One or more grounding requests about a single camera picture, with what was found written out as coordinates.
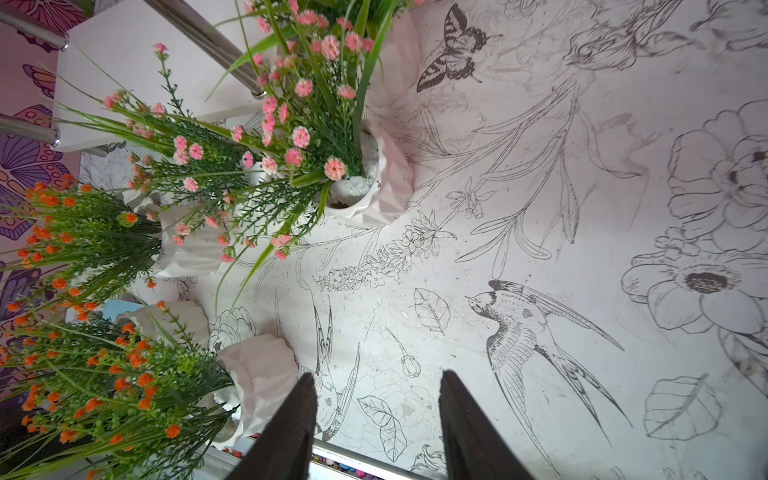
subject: orange flower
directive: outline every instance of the orange flower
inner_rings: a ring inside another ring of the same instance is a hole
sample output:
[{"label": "orange flower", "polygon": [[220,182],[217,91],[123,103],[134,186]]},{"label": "orange flower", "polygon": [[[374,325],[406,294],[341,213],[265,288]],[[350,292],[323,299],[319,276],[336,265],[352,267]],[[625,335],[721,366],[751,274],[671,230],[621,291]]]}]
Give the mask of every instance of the orange flower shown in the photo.
[{"label": "orange flower", "polygon": [[128,383],[128,381],[122,377],[119,378],[117,382],[114,383],[114,389],[117,390],[118,392],[120,392],[122,389],[128,388],[129,386],[131,386],[131,384]]},{"label": "orange flower", "polygon": [[146,397],[139,402],[139,410],[149,410],[152,408],[152,398]]},{"label": "orange flower", "polygon": [[140,353],[135,353],[131,355],[130,360],[131,360],[131,366],[135,369],[139,368],[142,364],[147,362],[147,359],[141,356]]},{"label": "orange flower", "polygon": [[175,439],[179,436],[181,433],[181,425],[174,424],[168,427],[168,430],[165,431],[165,435],[168,435],[169,439]]},{"label": "orange flower", "polygon": [[139,380],[137,383],[139,384],[140,387],[145,387],[152,382],[154,382],[154,377],[150,375],[148,372],[145,372],[139,376]]},{"label": "orange flower", "polygon": [[85,403],[85,411],[93,412],[97,407],[102,405],[104,405],[104,402],[94,397]]},{"label": "orange flower", "polygon": [[75,430],[62,430],[59,441],[61,443],[74,442],[74,437],[76,436],[78,436],[78,433]]}]

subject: metal rod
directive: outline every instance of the metal rod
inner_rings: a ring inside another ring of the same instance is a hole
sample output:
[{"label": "metal rod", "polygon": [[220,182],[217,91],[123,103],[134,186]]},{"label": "metal rod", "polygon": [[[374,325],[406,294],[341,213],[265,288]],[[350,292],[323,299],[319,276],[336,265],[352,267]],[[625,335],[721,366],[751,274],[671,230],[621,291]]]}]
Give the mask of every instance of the metal rod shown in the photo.
[{"label": "metal rod", "polygon": [[46,128],[31,124],[28,121],[0,114],[0,131],[19,137],[27,137],[32,140],[42,141],[51,147],[58,145],[58,129]]},{"label": "metal rod", "polygon": [[61,51],[66,50],[69,46],[69,37],[66,33],[61,33],[47,25],[43,25],[38,20],[7,6],[4,2],[0,2],[0,22],[10,25],[16,30],[23,31],[27,35],[39,38]]},{"label": "metal rod", "polygon": [[[231,67],[238,58],[243,56],[243,52],[229,38],[216,30],[184,0],[144,1],[222,67]],[[259,97],[263,94],[263,90],[256,82],[256,73],[248,65],[232,71],[232,76],[245,85],[254,96]]]}]

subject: pink flower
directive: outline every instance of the pink flower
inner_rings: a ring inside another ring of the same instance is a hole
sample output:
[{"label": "pink flower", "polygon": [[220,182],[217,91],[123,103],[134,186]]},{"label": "pink flower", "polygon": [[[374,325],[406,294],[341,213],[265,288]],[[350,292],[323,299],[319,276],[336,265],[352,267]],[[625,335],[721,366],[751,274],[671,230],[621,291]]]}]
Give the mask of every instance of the pink flower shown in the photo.
[{"label": "pink flower", "polygon": [[354,98],[355,95],[357,95],[357,93],[355,92],[355,89],[350,87],[347,84],[344,84],[341,87],[339,87],[339,90],[337,91],[337,93],[341,98],[345,98],[347,100],[349,100],[350,98]]},{"label": "pink flower", "polygon": [[280,105],[280,123],[284,124],[288,120],[288,104]]},{"label": "pink flower", "polygon": [[[344,28],[344,21],[345,20],[346,19],[344,17],[338,17],[336,19],[336,23],[338,23],[339,25],[341,25],[342,28]],[[352,30],[352,22],[346,22],[346,29],[347,30]]]},{"label": "pink flower", "polygon": [[232,140],[238,142],[243,140],[243,125],[235,125],[232,127]]},{"label": "pink flower", "polygon": [[176,165],[186,165],[190,161],[190,156],[186,151],[176,150],[174,152],[174,161],[176,162]]},{"label": "pink flower", "polygon": [[178,137],[174,138],[174,145],[176,146],[176,150],[186,150],[187,139],[179,135]]},{"label": "pink flower", "polygon": [[305,10],[296,16],[296,21],[301,25],[312,25],[317,22],[317,14],[314,10]]},{"label": "pink flower", "polygon": [[286,152],[286,163],[294,167],[300,167],[304,160],[304,155],[298,148],[289,148]]},{"label": "pink flower", "polygon": [[199,187],[197,186],[197,182],[192,177],[187,177],[184,179],[184,188],[190,192],[196,192]]},{"label": "pink flower", "polygon": [[270,27],[270,23],[266,20],[266,18],[256,17],[256,22],[259,24],[259,28],[261,28],[261,31],[263,31],[267,35],[270,34],[270,32],[272,31],[272,27]]},{"label": "pink flower", "polygon": [[290,235],[278,235],[270,240],[270,243],[275,247],[284,247],[286,243],[290,242],[293,238]]},{"label": "pink flower", "polygon": [[298,148],[307,148],[310,145],[310,131],[305,127],[293,129],[293,144]]},{"label": "pink flower", "polygon": [[300,97],[309,97],[312,94],[312,81],[302,78],[296,83],[295,92]]},{"label": "pink flower", "polygon": [[269,175],[274,175],[277,172],[277,162],[272,157],[264,157],[261,159],[261,170]]},{"label": "pink flower", "polygon": [[275,110],[277,110],[277,99],[272,96],[264,98],[264,103],[261,104],[261,110],[265,115],[275,113]]},{"label": "pink flower", "polygon": [[249,151],[243,154],[243,165],[245,165],[245,168],[251,168],[253,166],[253,154]]},{"label": "pink flower", "polygon": [[261,121],[261,129],[263,131],[269,131],[275,129],[275,116],[274,115],[264,115],[264,119]]},{"label": "pink flower", "polygon": [[192,144],[190,147],[190,157],[195,160],[203,160],[203,148],[198,144]]},{"label": "pink flower", "polygon": [[320,44],[320,51],[323,53],[323,57],[328,60],[336,60],[341,52],[339,39],[333,35],[327,35]]},{"label": "pink flower", "polygon": [[339,158],[331,157],[326,162],[326,177],[337,182],[344,177],[346,165]]},{"label": "pink flower", "polygon": [[344,43],[349,50],[354,52],[362,50],[362,38],[360,38],[360,35],[356,34],[354,31],[346,34]]}]

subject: leaf drawing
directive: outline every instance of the leaf drawing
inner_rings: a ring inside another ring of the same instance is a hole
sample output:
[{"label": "leaf drawing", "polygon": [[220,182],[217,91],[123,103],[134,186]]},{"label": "leaf drawing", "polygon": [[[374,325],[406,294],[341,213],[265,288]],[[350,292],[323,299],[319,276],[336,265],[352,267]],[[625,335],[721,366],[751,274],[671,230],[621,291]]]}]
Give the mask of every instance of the leaf drawing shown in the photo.
[{"label": "leaf drawing", "polygon": [[379,397],[369,395],[357,399],[357,402],[362,412],[379,427],[379,439],[387,458],[392,462],[396,461],[408,445],[400,421],[392,414],[389,405]]},{"label": "leaf drawing", "polygon": [[392,418],[392,410],[389,409],[389,405],[379,397],[368,395],[357,399],[357,402],[360,404],[362,412],[378,427],[387,425]]},{"label": "leaf drawing", "polygon": [[445,329],[451,319],[447,302],[431,290],[417,288],[413,291],[413,303],[419,322],[431,331],[440,332],[445,336]]},{"label": "leaf drawing", "polygon": [[700,378],[679,376],[656,382],[645,399],[645,431],[662,440],[690,440],[713,431],[723,408],[707,385],[705,373]]},{"label": "leaf drawing", "polygon": [[408,445],[408,440],[402,432],[402,426],[398,419],[389,417],[389,422],[379,430],[384,453],[390,461],[395,462]]}]

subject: purple butterfly pattern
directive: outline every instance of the purple butterfly pattern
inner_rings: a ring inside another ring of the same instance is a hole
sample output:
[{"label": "purple butterfly pattern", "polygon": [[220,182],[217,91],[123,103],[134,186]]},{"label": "purple butterfly pattern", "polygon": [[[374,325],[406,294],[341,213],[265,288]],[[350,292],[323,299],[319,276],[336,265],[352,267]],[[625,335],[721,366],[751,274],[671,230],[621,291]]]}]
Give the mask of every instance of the purple butterfly pattern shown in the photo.
[{"label": "purple butterfly pattern", "polygon": [[[21,118],[42,127],[51,126],[53,112],[43,105],[33,105],[20,111]],[[61,188],[69,170],[61,163],[64,156],[51,146],[18,135],[0,133],[0,235],[18,240],[32,223],[19,218],[13,207],[26,205],[26,190],[37,182]]]}]

